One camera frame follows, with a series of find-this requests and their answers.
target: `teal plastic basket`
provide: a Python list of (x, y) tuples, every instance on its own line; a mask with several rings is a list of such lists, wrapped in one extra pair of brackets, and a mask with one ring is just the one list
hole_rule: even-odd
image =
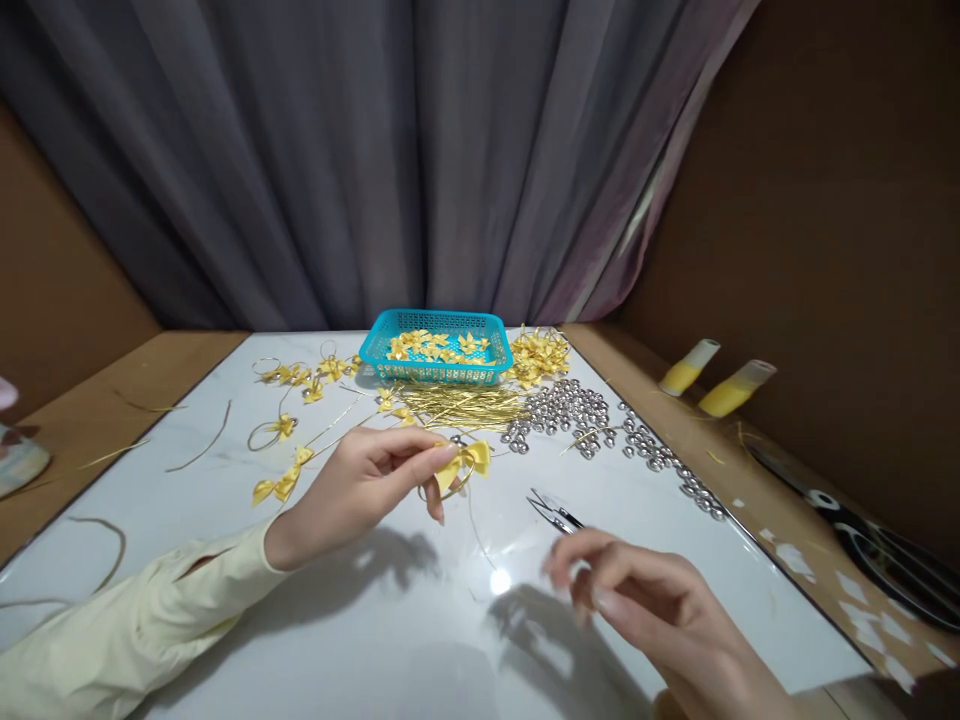
[[(390, 341), (401, 333), (426, 330), (431, 334), (446, 333), (449, 349), (462, 354), (457, 338), (472, 333), (477, 340), (487, 338), (490, 345), (484, 351), (471, 355), (483, 358), (493, 365), (447, 365), (426, 362), (422, 355), (410, 355), (410, 360), (389, 360)], [(513, 367), (513, 353), (507, 342), (503, 321), (486, 313), (457, 313), (442, 310), (384, 310), (377, 318), (370, 334), (360, 348), (360, 357), (374, 369), (380, 379), (417, 380), (420, 382), (451, 383), (457, 385), (493, 385), (500, 373)]]

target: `left hand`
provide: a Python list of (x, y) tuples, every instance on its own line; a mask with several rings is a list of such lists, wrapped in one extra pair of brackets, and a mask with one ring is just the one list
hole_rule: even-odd
[(371, 530), (422, 485), (431, 516), (442, 524), (434, 473), (457, 451), (423, 428), (354, 428), (300, 501), (270, 526), (264, 540), (267, 561), (277, 570), (296, 570)]

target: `white tabletop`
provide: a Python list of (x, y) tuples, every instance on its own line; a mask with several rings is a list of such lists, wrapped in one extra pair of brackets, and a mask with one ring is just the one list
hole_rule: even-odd
[[(164, 417), (146, 435), (150, 443), (118, 461), (10, 563), (0, 575), (0, 602), (77, 601), (94, 590), (116, 558), (117, 539), (71, 516), (103, 518), (125, 531), (118, 579), (187, 540), (270, 517), (273, 498), (251, 508), (254, 485), (278, 479), (294, 446), (358, 396), (329, 385), (323, 400), (303, 405), (292, 392), (284, 411), (299, 419), (293, 437), (251, 453), (250, 431), (276, 417), (284, 392), (256, 383), (251, 364), (266, 356), (316, 363), (324, 341), (324, 352), (332, 350), (330, 340), (339, 357), (348, 357), (364, 337), (251, 336), (183, 400), (187, 409)], [(622, 419), (619, 398), (575, 352), (571, 366), (570, 377), (605, 394), (611, 420)], [(216, 445), (187, 469), (165, 473), (206, 446), (228, 400), (230, 421)], [(375, 410), (372, 399), (362, 398), (315, 447)], [(379, 416), (368, 426), (395, 419)], [(505, 449), (499, 437), (486, 436), (495, 452)], [(791, 693), (870, 671), (749, 537), (679, 491), (673, 471), (656, 474), (626, 458), (622, 437), (617, 448), (589, 461), (576, 452), (560, 457), (572, 441), (568, 433), (528, 441), (527, 455), (497, 457), (489, 479), (471, 481), (469, 503), (455, 497), (445, 504), (446, 527), (430, 520), (412, 495), (367, 538), (288, 580), (138, 716), (644, 717), (663, 681), (602, 621), (596, 633), (578, 630), (567, 601), (539, 577), (557, 531), (526, 502), (531, 486), (560, 498), (589, 525), (689, 558)], [(320, 466), (308, 464), (291, 502)], [(56, 608), (0, 610), (0, 650)]]

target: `yellow sleeve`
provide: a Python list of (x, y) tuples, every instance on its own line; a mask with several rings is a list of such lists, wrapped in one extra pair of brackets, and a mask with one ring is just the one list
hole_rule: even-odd
[(232, 538), (192, 542), (37, 627), (0, 655), (0, 717), (128, 715), (287, 576), (264, 556), (270, 522)]

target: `cardboard wall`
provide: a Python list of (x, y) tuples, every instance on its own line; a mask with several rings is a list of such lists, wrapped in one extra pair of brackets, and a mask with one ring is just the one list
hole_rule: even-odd
[(960, 566), (960, 13), (762, 3), (621, 320), (662, 357), (779, 374), (743, 414)]
[(160, 327), (46, 161), (0, 105), (0, 376), (11, 424)]

